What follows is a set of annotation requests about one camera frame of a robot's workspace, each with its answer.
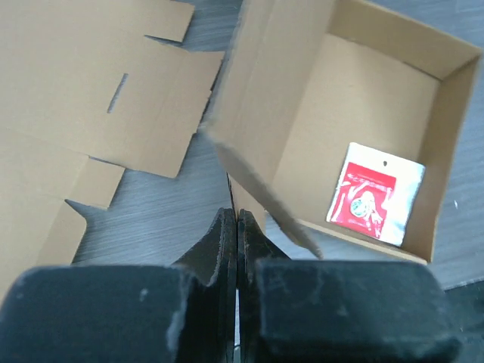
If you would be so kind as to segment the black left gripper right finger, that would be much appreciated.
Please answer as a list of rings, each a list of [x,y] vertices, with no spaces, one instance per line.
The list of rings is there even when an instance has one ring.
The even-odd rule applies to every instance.
[[[237,221],[244,362],[452,362],[462,350],[451,306],[414,262],[295,260]]]

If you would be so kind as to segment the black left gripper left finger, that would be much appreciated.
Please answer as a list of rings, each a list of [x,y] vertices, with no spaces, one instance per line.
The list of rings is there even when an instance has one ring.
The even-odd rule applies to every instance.
[[[3,362],[231,362],[237,223],[220,209],[171,265],[42,266],[1,306]]]

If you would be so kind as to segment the white red packet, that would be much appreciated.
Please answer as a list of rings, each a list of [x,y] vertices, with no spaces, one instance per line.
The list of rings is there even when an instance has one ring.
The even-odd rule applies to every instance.
[[[326,221],[400,247],[425,166],[349,144]]]

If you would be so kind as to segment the brown cardboard box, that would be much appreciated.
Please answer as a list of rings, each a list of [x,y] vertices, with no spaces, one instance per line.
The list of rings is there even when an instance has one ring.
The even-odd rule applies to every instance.
[[[230,175],[234,207],[269,214],[321,255],[306,228],[430,262],[481,48],[368,1],[246,1],[204,131]],[[403,240],[376,239],[390,213],[347,201],[350,167],[425,168]]]

